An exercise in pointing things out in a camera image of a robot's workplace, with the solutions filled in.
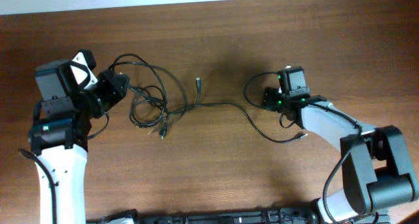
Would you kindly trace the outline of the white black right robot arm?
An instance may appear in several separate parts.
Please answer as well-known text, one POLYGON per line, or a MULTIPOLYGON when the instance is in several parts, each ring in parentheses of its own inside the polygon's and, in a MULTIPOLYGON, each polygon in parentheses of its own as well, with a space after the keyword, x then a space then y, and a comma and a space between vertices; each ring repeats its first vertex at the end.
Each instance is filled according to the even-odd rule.
POLYGON ((418 200, 418 178, 404 136, 339 111, 322 96, 264 90, 262 107, 322 137, 341 152, 317 202, 318 217, 338 223, 418 200))

